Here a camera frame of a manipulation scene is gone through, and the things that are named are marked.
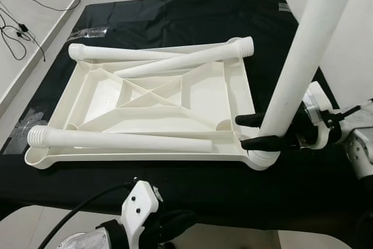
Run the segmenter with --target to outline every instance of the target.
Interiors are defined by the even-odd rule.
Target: floor
[[[39,64],[25,83],[12,105],[13,118],[19,115],[20,108],[25,108],[25,100],[32,95],[49,66],[54,61],[61,45],[69,36],[71,28],[76,23],[85,5],[100,2],[124,0],[82,0],[59,32],[47,52],[47,62]],[[0,248],[4,249],[36,249],[51,228],[66,214],[66,210],[29,206],[20,209],[0,222]],[[89,232],[101,222],[110,220],[115,216],[97,213],[79,212],[61,231],[52,239],[48,249],[56,246],[67,236],[77,232]],[[209,225],[195,225],[179,236],[174,243],[178,249],[347,249],[349,248],[339,240],[329,236],[291,233],[277,231],[261,231],[253,229],[238,229],[232,227],[217,227]]]

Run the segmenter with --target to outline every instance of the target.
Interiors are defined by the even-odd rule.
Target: white wall
[[[307,0],[287,0],[300,20]],[[321,62],[341,107],[373,97],[373,0],[349,0]]]
[[[21,23],[24,23],[35,35],[41,44],[48,36],[57,21],[64,14],[43,8],[29,0],[1,0],[10,10],[13,16]],[[73,0],[39,0],[40,2],[55,8],[65,9]],[[8,24],[14,24],[9,18],[6,18]],[[25,44],[27,47],[27,57],[22,61],[16,61],[11,56],[0,38],[0,102],[5,98],[17,77],[23,72],[26,65],[37,51],[37,46],[32,43]],[[18,55],[22,52],[18,45],[15,45]]]

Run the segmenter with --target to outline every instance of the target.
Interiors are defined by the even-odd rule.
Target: robotic arm
[[[138,181],[122,204],[119,221],[107,221],[90,233],[76,233],[57,249],[157,249],[195,223],[190,211],[165,212],[155,186]]]
[[[322,149],[326,145],[345,147],[356,176],[373,176],[373,99],[348,110],[334,110],[318,82],[304,95],[286,135],[262,136],[241,141],[246,150],[268,152],[290,149]],[[239,115],[238,125],[260,127],[264,113]]]

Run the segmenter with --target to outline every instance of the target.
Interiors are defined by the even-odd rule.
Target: white plastic pipe
[[[115,59],[124,61],[147,61],[151,59],[173,58],[183,54],[172,52],[157,52],[144,50],[129,50],[117,48],[104,48],[85,46],[84,44],[70,44],[69,55],[76,61],[84,59]]]
[[[285,135],[347,1],[308,0],[258,136]],[[275,163],[279,154],[280,152],[249,151],[249,165],[255,170],[267,169]]]
[[[204,64],[206,62],[218,61],[220,59],[249,57],[253,55],[253,53],[254,42],[251,37],[245,37],[240,38],[233,43],[228,43],[207,50],[115,71],[114,74],[122,78],[130,78],[170,69]]]
[[[212,152],[210,140],[152,135],[109,134],[92,131],[70,131],[36,125],[27,134],[31,147],[87,147],[116,149],[169,150],[181,152]]]

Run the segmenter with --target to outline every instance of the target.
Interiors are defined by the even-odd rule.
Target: electrical cable
[[[7,46],[7,48],[9,49],[10,53],[12,54],[12,56],[14,57],[15,60],[17,60],[17,61],[23,60],[25,58],[25,56],[27,55],[26,46],[18,38],[14,38],[14,37],[8,35],[5,30],[9,29],[9,28],[15,30],[17,35],[19,34],[18,37],[20,37],[20,38],[22,38],[26,41],[31,41],[31,38],[28,35],[24,34],[17,27],[6,24],[5,19],[2,16],[2,14],[0,14],[0,19],[2,21],[2,24],[0,24],[0,34],[1,34],[1,37],[2,37],[5,45]],[[10,46],[8,40],[13,40],[21,46],[21,48],[23,49],[23,54],[20,57],[16,56],[16,54],[14,53],[14,51],[13,51],[12,47]]]
[[[16,34],[18,37],[22,38],[23,40],[26,40],[26,41],[31,41],[31,38],[32,38],[32,41],[33,43],[35,43],[38,48],[40,49],[42,55],[43,55],[43,61],[45,62],[45,52],[43,50],[43,48],[41,47],[41,45],[38,43],[38,41],[36,40],[36,36],[35,34],[33,34],[33,32],[31,30],[29,30],[25,24],[23,23],[19,23],[15,17],[12,15],[12,13],[9,11],[9,9],[1,2],[1,5],[6,9],[4,10],[3,8],[0,7],[0,11],[2,11],[6,16],[8,16],[12,21],[14,21],[18,26],[19,26],[19,29],[14,27],[14,26],[11,26],[9,24],[6,24],[5,22],[5,19],[4,17],[0,14],[0,17],[1,17],[1,20],[3,21],[3,26],[0,26],[0,32],[1,32],[1,37],[5,43],[5,45],[7,46],[7,48],[9,49],[10,53],[12,54],[12,56],[14,57],[15,60],[17,61],[21,61],[23,58],[25,58],[25,56],[27,55],[27,49],[26,49],[26,46],[20,41],[18,40],[17,38],[13,38],[11,37],[10,35],[6,34],[4,32],[4,30],[7,28],[7,27],[11,27],[13,29],[16,30]],[[11,40],[14,40],[16,41],[17,43],[20,44],[20,46],[23,48],[24,50],[24,53],[21,57],[17,57],[14,53],[14,51],[12,50],[11,46],[9,45],[9,43],[7,42],[7,40],[5,39],[5,37],[7,37],[8,39],[11,39]]]
[[[79,204],[77,207],[75,207],[73,210],[71,210],[65,217],[63,217],[61,219],[61,221],[59,221],[59,223],[50,231],[50,233],[46,236],[46,238],[43,240],[43,242],[39,245],[38,249],[45,249],[45,247],[47,246],[47,244],[51,241],[51,239],[55,236],[55,234],[60,230],[60,228],[72,217],[74,216],[78,211],[80,211],[84,206],[86,206],[87,204],[91,203],[92,201],[94,201],[95,199],[99,198],[99,197],[102,197],[103,195],[109,193],[109,192],[112,192],[112,191],[116,191],[116,190],[120,190],[120,189],[125,189],[127,190],[128,192],[131,191],[133,187],[133,183],[123,183],[123,184],[120,184],[120,185],[116,185],[116,186],[113,186],[113,187],[110,187],[110,188],[107,188],[93,196],[91,196],[90,198],[86,199],[85,201],[83,201],[81,204]]]
[[[80,0],[79,0],[78,3],[75,4],[73,7],[70,7],[68,9],[58,9],[58,8],[53,8],[53,7],[50,7],[48,5],[45,5],[38,0],[30,0],[30,1],[33,1],[37,4],[39,4],[40,6],[47,8],[47,9],[51,9],[51,10],[54,10],[54,11],[60,11],[60,12],[74,10],[80,4]]]

